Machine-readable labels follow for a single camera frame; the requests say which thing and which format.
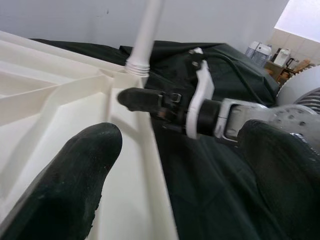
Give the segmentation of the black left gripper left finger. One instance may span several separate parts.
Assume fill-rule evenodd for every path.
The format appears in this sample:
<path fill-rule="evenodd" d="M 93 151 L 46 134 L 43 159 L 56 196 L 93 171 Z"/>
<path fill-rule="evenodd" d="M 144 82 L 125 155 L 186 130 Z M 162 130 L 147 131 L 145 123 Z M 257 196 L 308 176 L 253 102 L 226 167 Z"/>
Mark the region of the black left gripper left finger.
<path fill-rule="evenodd" d="M 0 240 L 86 240 L 122 145 L 109 122 L 71 137 L 0 224 Z"/>

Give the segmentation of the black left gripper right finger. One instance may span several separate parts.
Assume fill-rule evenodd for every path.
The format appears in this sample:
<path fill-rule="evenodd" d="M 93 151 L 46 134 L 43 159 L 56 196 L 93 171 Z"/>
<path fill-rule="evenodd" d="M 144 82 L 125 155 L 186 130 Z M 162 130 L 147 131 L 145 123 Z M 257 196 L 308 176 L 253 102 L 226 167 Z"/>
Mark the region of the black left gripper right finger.
<path fill-rule="evenodd" d="M 247 121 L 237 142 L 286 235 L 320 240 L 320 152 L 302 135 L 259 120 Z"/>

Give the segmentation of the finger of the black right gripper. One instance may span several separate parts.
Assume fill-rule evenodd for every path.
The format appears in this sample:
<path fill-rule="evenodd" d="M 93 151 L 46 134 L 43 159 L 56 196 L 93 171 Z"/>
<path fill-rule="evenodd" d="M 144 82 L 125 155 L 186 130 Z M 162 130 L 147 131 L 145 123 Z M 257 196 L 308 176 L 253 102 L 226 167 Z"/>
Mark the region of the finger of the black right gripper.
<path fill-rule="evenodd" d="M 131 112 L 156 113 L 164 107 L 162 91 L 131 87 L 117 95 L 117 101 Z"/>

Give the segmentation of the white small appliance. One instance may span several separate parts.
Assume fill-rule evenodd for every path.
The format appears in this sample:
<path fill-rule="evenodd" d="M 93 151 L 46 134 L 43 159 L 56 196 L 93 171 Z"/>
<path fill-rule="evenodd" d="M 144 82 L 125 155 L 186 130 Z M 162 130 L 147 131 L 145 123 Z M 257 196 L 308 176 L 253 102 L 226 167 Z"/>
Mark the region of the white small appliance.
<path fill-rule="evenodd" d="M 292 50 L 289 48 L 280 48 L 276 53 L 276 57 L 273 60 L 273 63 L 283 67 L 291 57 L 291 53 L 292 53 Z"/>

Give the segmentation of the white plastic table leg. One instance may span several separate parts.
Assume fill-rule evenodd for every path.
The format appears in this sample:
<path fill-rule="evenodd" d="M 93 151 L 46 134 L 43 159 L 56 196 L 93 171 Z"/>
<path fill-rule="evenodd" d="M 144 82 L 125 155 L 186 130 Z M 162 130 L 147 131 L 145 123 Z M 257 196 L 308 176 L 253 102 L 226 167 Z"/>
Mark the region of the white plastic table leg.
<path fill-rule="evenodd" d="M 138 34 L 130 56 L 126 60 L 126 72 L 140 77 L 149 75 L 150 57 L 164 3 L 165 0 L 146 0 L 146 7 Z"/>

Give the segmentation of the white plastic table top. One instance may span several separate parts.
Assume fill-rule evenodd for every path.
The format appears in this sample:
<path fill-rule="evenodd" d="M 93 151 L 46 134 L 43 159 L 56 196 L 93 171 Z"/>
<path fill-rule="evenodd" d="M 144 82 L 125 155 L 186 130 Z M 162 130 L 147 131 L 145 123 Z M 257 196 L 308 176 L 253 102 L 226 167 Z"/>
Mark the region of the white plastic table top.
<path fill-rule="evenodd" d="M 117 100 L 143 84 L 120 65 L 0 31 L 0 224 L 71 137 L 109 122 L 122 150 L 86 240 L 179 240 L 150 116 Z"/>

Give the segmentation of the grey fan grille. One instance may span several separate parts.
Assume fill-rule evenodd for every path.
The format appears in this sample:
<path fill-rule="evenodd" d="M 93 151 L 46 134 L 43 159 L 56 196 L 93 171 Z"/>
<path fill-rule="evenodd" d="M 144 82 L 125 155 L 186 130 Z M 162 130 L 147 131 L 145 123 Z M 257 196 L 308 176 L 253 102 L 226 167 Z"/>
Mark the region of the grey fan grille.
<path fill-rule="evenodd" d="M 320 87 L 304 94 L 294 104 L 306 106 L 320 115 Z"/>

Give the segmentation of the black cloth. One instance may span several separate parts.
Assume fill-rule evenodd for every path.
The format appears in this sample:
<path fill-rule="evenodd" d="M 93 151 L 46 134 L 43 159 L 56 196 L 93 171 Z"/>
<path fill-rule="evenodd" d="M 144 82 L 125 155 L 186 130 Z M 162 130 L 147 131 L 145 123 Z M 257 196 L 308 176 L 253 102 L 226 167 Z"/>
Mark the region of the black cloth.
<path fill-rule="evenodd" d="M 125 65 L 132 47 L 119 49 L 92 43 L 32 39 L 47 45 Z M 262 68 L 226 43 L 155 41 L 147 89 L 173 88 L 193 93 L 185 58 L 201 48 L 232 60 L 250 87 L 268 107 L 276 104 L 279 85 Z M 207 60 L 215 85 L 213 100 L 255 101 L 223 60 Z M 218 143 L 213 137 L 192 140 L 165 130 L 152 118 L 170 202 L 180 240 L 291 240 L 281 228 L 259 191 L 256 175 L 239 147 Z"/>

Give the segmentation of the white round object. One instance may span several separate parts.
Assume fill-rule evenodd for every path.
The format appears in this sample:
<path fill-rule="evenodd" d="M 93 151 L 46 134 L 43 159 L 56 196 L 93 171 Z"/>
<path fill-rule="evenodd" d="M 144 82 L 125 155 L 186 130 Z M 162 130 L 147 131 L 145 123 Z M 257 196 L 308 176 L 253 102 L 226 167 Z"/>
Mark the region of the white round object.
<path fill-rule="evenodd" d="M 284 83 L 276 96 L 277 105 L 294 104 L 304 94 L 320 88 L 320 65 L 303 70 Z"/>

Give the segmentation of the wooden furniture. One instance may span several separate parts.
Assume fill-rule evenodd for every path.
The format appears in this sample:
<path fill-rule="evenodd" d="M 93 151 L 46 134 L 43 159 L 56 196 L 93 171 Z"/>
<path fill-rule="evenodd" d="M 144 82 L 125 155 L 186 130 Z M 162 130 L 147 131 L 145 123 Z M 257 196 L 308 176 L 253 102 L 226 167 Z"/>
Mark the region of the wooden furniture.
<path fill-rule="evenodd" d="M 288 68 L 287 64 L 285 64 L 284 66 L 279 66 L 274 62 L 268 61 L 264 65 L 264 69 L 281 87 L 290 78 L 294 77 L 295 75 L 301 73 L 304 70 L 308 70 L 315 66 L 316 64 L 311 63 L 310 59 L 304 59 L 301 62 L 298 62 L 297 65 L 293 67 L 293 69 Z"/>

